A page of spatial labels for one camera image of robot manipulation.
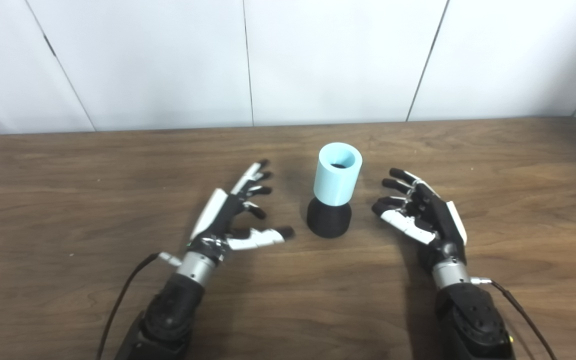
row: robotic arm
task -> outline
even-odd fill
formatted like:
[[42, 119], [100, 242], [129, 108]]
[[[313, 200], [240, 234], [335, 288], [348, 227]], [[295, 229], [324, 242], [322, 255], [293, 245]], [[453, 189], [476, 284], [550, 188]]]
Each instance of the robotic arm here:
[[190, 344], [195, 310], [213, 271], [231, 251], [256, 249], [285, 242], [294, 235], [291, 227], [266, 230], [231, 228], [233, 218], [250, 212], [259, 219], [265, 212], [249, 201], [270, 194], [259, 184], [272, 174], [262, 171], [268, 160], [252, 164], [230, 193], [215, 189], [194, 226], [182, 259], [169, 253], [158, 255], [176, 271], [163, 290], [137, 316], [115, 360], [181, 360]]
[[382, 185], [405, 196], [377, 200], [379, 218], [418, 243], [419, 264], [432, 274], [438, 293], [435, 315], [446, 360], [514, 360], [512, 342], [482, 280], [466, 269], [466, 230], [455, 204], [421, 178], [397, 168]]

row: wooden table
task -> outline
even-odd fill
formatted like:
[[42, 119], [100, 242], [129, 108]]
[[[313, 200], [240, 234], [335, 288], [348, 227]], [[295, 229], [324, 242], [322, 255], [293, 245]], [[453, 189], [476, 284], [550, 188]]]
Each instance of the wooden table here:
[[[354, 145], [363, 168], [350, 230], [320, 239], [304, 223], [318, 150]], [[0, 136], [0, 359], [94, 358], [134, 266], [185, 246], [215, 187], [272, 161], [255, 202], [294, 241], [234, 253], [208, 286], [189, 360], [439, 360], [434, 283], [412, 241], [371, 212], [390, 167], [454, 200], [468, 268], [510, 289], [560, 359], [576, 360], [576, 119], [370, 123]], [[128, 326], [172, 269], [135, 280], [110, 331]], [[518, 359], [547, 355], [496, 292]]]

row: light blue cylinder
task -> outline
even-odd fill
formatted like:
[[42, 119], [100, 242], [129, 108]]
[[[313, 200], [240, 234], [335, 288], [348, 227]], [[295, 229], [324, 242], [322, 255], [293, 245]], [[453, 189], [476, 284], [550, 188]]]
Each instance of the light blue cylinder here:
[[333, 142], [323, 146], [315, 175], [317, 199], [331, 207], [348, 203], [355, 191], [363, 161], [361, 153], [347, 143]]

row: black base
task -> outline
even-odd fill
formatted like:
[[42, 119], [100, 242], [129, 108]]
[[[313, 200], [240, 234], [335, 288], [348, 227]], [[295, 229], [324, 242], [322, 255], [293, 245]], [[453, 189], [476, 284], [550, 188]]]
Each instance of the black base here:
[[310, 230], [322, 238], [340, 237], [348, 230], [353, 212], [350, 205], [326, 205], [318, 198], [313, 198], [308, 205], [306, 223]]

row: black finger segment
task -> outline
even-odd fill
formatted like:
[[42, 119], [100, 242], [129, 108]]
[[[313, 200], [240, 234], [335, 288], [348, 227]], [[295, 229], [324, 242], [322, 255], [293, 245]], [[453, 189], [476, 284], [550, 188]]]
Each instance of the black finger segment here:
[[396, 191], [403, 193], [403, 194], [409, 194], [410, 191], [412, 190], [412, 187], [404, 184], [403, 182], [393, 180], [392, 178], [384, 178], [384, 180], [382, 180], [381, 184], [384, 187], [387, 187], [390, 189], [395, 189]]
[[256, 163], [259, 164], [259, 170], [261, 170], [261, 169], [267, 167], [268, 164], [270, 164], [270, 160], [269, 159], [261, 159]]
[[400, 168], [391, 168], [390, 169], [390, 176], [393, 178], [401, 179], [410, 185], [412, 185], [412, 183], [414, 183], [415, 180], [418, 179], [416, 176], [414, 176], [411, 173], [409, 173], [405, 170], [402, 170]]
[[406, 198], [396, 197], [396, 196], [385, 196], [377, 199], [378, 202], [384, 203], [386, 205], [391, 205], [391, 207], [403, 207], [406, 204]]
[[255, 195], [269, 195], [270, 193], [273, 192], [272, 187], [267, 187], [267, 186], [261, 186], [258, 188], [253, 188], [250, 189], [248, 191], [248, 193], [250, 194], [250, 196], [255, 196]]
[[254, 215], [254, 217], [256, 217], [257, 219], [263, 220], [266, 218], [266, 212], [264, 210], [262, 210], [261, 207], [249, 206], [247, 208], [247, 210], [250, 212], [250, 214]]
[[284, 240], [295, 237], [295, 230], [291, 226], [281, 226], [274, 228], [274, 230], [283, 237]]
[[270, 179], [273, 176], [273, 173], [270, 171], [261, 171], [259, 174], [261, 174], [261, 177], [259, 177], [258, 182]]
[[380, 201], [377, 201], [372, 205], [372, 212], [377, 214], [378, 217], [381, 217], [382, 214], [392, 209], [393, 208], [391, 208], [390, 205], [386, 205], [386, 203]]

